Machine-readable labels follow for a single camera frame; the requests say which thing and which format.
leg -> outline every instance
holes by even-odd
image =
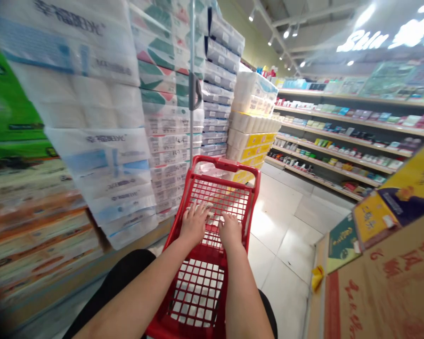
[[[262,293],[261,290],[259,290],[259,294],[261,295],[262,303],[264,304],[265,312],[267,312],[267,316],[269,317],[270,326],[272,327],[273,336],[275,339],[278,339],[278,328],[277,328],[277,320],[275,319],[275,315],[273,314],[272,306],[270,305],[269,300],[265,296],[264,293]]]
[[[74,320],[63,339],[70,339],[76,335],[102,307],[154,260],[155,255],[148,250],[135,250],[122,258],[107,274],[98,291],[91,297]]]

supermarket aisle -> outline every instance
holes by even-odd
[[[249,260],[272,305],[279,338],[301,338],[314,247],[352,203],[267,163],[253,213]]]

forearm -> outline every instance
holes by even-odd
[[[182,239],[175,240],[105,305],[75,338],[140,338],[190,249],[191,246]]]
[[[245,248],[227,250],[228,296],[227,338],[272,338],[273,332],[251,272]]]

shopping basket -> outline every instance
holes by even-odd
[[[200,161],[230,172],[246,170],[255,177],[254,187],[205,174],[196,174]],[[242,245],[248,252],[251,217],[259,194],[258,169],[228,159],[197,155],[187,173],[179,211],[166,241],[165,250],[179,237],[182,217],[194,200],[212,202],[214,213],[206,223],[204,238],[189,253],[168,289],[147,335],[155,339],[224,338],[228,266],[220,241],[218,222],[223,212],[237,216],[242,223]]]

illuminated sign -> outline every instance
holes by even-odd
[[[371,36],[371,32],[358,30],[353,32],[347,38],[347,41],[344,44],[338,46],[336,52],[349,52],[351,50],[358,51],[380,48],[381,45],[388,39],[388,37],[388,34],[382,35],[380,31]],[[402,45],[414,47],[421,42],[423,37],[424,19],[421,21],[415,19],[410,20],[405,25],[401,26],[397,34],[394,36],[391,45],[388,46],[388,49]]]

